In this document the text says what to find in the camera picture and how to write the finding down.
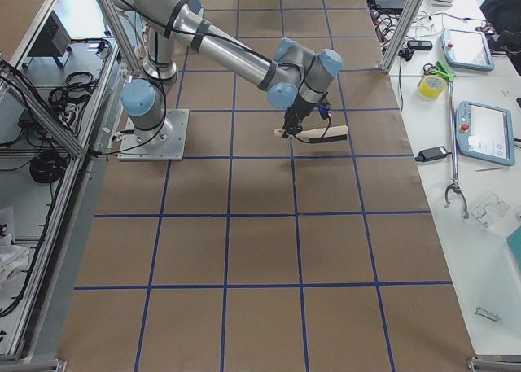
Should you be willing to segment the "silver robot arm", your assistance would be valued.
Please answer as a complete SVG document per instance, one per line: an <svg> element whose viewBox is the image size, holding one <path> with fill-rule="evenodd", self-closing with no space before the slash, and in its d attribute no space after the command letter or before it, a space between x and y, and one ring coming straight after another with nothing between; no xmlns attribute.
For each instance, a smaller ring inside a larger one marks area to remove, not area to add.
<svg viewBox="0 0 521 372"><path fill-rule="evenodd" d="M167 49L174 42L188 46L266 92L269 103L283 110L284 122L275 135L318 144L343 141L345 125L304 129L304 119L317 110L330 121L327 98L331 82L343 67L342 57L331 49L320 52L290 38L283 38L273 58L251 49L206 20L200 0L115 0L116 5L135 11L153 34L143 62L151 77L164 79L174 63Z"/></svg>

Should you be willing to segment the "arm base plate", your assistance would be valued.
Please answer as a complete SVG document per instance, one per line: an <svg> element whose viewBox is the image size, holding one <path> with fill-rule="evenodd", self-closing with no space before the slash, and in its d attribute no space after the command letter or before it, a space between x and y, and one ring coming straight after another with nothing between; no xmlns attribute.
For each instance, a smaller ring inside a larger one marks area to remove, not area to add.
<svg viewBox="0 0 521 372"><path fill-rule="evenodd" d="M145 132L135 129L128 117L125 128L134 132L122 138L117 153L118 159L122 161L182 160L188 121L188 109L168 109L161 130Z"/></svg>

